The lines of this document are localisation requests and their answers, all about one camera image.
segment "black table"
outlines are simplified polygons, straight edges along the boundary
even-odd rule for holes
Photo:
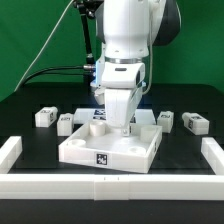
[[[83,84],[33,83],[0,103],[0,145],[9,136],[23,137],[23,153],[10,173],[129,174],[59,163],[56,122],[36,128],[34,115],[46,106],[61,113],[96,108]],[[202,137],[224,146],[224,95],[206,85],[156,85],[140,108],[174,112],[174,126],[163,140],[149,174],[214,175],[200,153]],[[206,136],[195,136],[183,126],[184,112],[196,112],[210,121]],[[224,202],[216,201],[80,201],[1,200],[0,223],[224,223]]]

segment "green screen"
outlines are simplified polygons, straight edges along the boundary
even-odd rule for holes
[[[1,0],[0,100],[13,92],[69,1]],[[224,91],[224,1],[177,2],[182,16],[181,32],[170,45],[154,48],[153,83],[201,83]],[[99,57],[95,21],[89,21],[89,26],[93,52]],[[71,7],[29,74],[45,67],[84,63],[80,16],[77,9]],[[51,80],[59,81],[55,76]]]

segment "white wall piece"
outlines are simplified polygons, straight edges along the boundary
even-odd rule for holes
[[[209,121],[197,113],[184,113],[182,115],[184,126],[195,135],[207,135],[209,132]]]
[[[130,175],[130,200],[224,200],[224,177]]]
[[[61,114],[57,122],[58,136],[70,136],[73,132],[73,114]]]
[[[44,107],[35,114],[36,127],[48,128],[57,119],[56,107]]]
[[[0,199],[224,200],[224,176],[1,174]]]
[[[9,172],[21,152],[21,137],[10,137],[0,148],[0,174]]]
[[[214,138],[203,138],[201,152],[216,175],[224,175],[224,151]]]
[[[2,174],[0,199],[94,199],[94,175]]]
[[[162,139],[162,128],[155,125],[130,124],[131,133],[124,137],[120,129],[105,123],[105,134],[91,134],[86,123],[59,146],[59,161],[138,173],[147,173]],[[141,141],[141,129],[147,127],[153,137]],[[83,140],[85,144],[72,144]]]
[[[163,132],[164,133],[170,133],[173,127],[173,118],[174,114],[173,112],[167,111],[164,112],[162,111],[157,119],[157,125],[163,127]]]

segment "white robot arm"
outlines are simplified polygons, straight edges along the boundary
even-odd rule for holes
[[[142,59],[149,55],[148,46],[155,43],[164,16],[168,16],[167,1],[105,0],[99,8],[97,29],[104,44],[93,85],[98,88],[96,100],[105,104],[107,123],[112,127],[125,129],[142,98]]]

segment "black square marking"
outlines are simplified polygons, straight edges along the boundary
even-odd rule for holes
[[[51,113],[51,114],[50,114],[50,121],[52,122],[53,120],[54,120],[54,114]]]
[[[105,116],[106,112],[104,109],[95,110],[94,116]]]
[[[191,117],[192,119],[194,119],[194,120],[201,120],[202,118],[201,117],[199,117],[199,116],[194,116],[194,117]]]
[[[96,154],[96,164],[98,165],[107,165],[107,155],[105,154]]]
[[[189,120],[188,127],[190,129],[193,129],[193,125],[194,125],[194,122],[192,120]]]
[[[103,121],[106,120],[105,117],[100,117],[100,116],[98,116],[98,117],[94,116],[93,119],[95,119],[95,120],[103,120]]]
[[[162,115],[161,118],[170,118],[170,115]]]

